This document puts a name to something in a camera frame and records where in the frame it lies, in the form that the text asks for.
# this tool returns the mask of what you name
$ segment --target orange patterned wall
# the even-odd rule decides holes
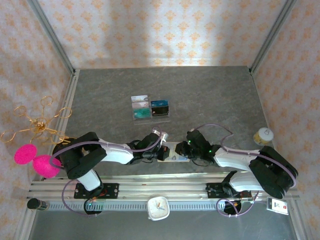
[[[254,76],[278,151],[299,171],[308,223],[320,233],[320,4],[300,0]]]
[[[40,0],[74,68],[250,66],[285,0]]]
[[[31,116],[41,114],[40,99],[51,95],[54,103],[46,114],[56,113],[70,74],[26,0],[2,0],[0,4],[0,133],[21,130],[30,123],[15,117],[13,109],[25,105]],[[27,192],[35,172],[17,165],[15,151],[30,141],[20,134],[10,143],[0,142],[0,239],[12,239],[25,210]]]

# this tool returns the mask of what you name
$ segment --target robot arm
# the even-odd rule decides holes
[[[162,145],[168,135],[163,132],[161,141],[147,151],[133,152],[131,150],[143,150],[154,144],[160,133],[153,131],[143,140],[135,140],[127,144],[114,144],[99,139],[94,132],[89,132],[77,139],[70,145],[97,141],[101,144],[88,144],[76,147],[60,154],[59,159],[64,166],[69,179],[77,179],[84,188],[95,197],[101,193],[104,185],[98,174],[93,170],[100,162],[117,162],[124,165],[137,164],[142,159],[164,160],[169,156],[170,151],[189,159],[201,158],[209,165],[217,167],[232,167],[246,172],[232,171],[220,184],[212,184],[209,191],[223,192],[228,197],[234,197],[243,191],[266,191],[272,197],[282,199],[288,189],[293,186],[291,177],[281,168],[267,160],[250,155],[264,155],[285,166],[296,178],[297,170],[289,164],[273,148],[265,146],[262,150],[241,151],[246,155],[240,155],[225,151],[220,145],[210,145],[204,136],[193,130],[187,133],[187,140],[179,143],[175,149],[169,149]],[[53,153],[67,146],[57,146]]]

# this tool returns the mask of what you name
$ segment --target metal corner post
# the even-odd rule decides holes
[[[270,32],[268,33],[264,43],[262,44],[262,47],[260,48],[257,56],[255,57],[252,66],[249,69],[251,75],[254,75],[259,66],[261,65],[264,57],[267,55],[268,50],[270,49],[272,43],[276,39],[282,25],[286,21],[296,2],[297,0],[287,0],[283,5],[283,8],[279,16],[275,20]]]
[[[38,0],[27,0],[31,9],[33,10],[34,14],[38,18],[39,22],[41,23],[44,31],[48,35],[49,39],[51,40],[56,52],[61,57],[66,69],[70,72],[70,74],[74,74],[75,69],[73,68],[65,50],[63,49],[53,27],[51,26],[47,16],[45,15],[44,10],[42,9]]]

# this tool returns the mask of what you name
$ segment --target gold decoration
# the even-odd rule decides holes
[[[22,133],[22,132],[27,132],[30,131],[33,133],[33,136],[30,140],[30,144],[32,143],[33,140],[35,139],[43,139],[44,141],[42,142],[43,145],[50,145],[50,144],[68,144],[70,143],[70,141],[68,141],[67,139],[69,139],[69,137],[65,136],[64,132],[61,131],[57,131],[51,128],[48,128],[49,123],[54,119],[54,118],[61,118],[61,119],[67,119],[71,116],[72,114],[72,110],[70,107],[63,107],[60,109],[60,111],[58,112],[58,114],[54,115],[52,118],[46,118],[44,116],[45,114],[45,107],[50,106],[53,103],[53,98],[51,96],[45,96],[40,100],[40,104],[42,106],[42,111],[41,111],[41,116],[32,119],[28,114],[27,114],[27,108],[24,105],[18,106],[13,110],[13,115],[16,117],[26,117],[29,122],[30,122],[30,127],[27,129],[23,129],[23,130],[19,130],[19,131],[14,131],[13,129],[9,129],[4,131],[1,136],[0,136],[0,140],[3,143],[8,143],[11,142],[17,133]],[[50,136],[49,137],[44,137],[42,136],[45,132],[49,133]]]

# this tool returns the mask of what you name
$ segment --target black base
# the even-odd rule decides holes
[[[104,183],[104,188],[101,191],[105,192],[104,195],[99,196],[99,199],[117,199],[119,193],[119,184],[118,183]],[[85,189],[81,183],[77,183],[74,190],[75,199],[90,199],[91,193]]]
[[[206,184],[208,199],[227,199],[227,198],[252,198],[250,191],[242,191],[235,195],[230,195],[223,190],[223,184],[219,182],[209,182]]]

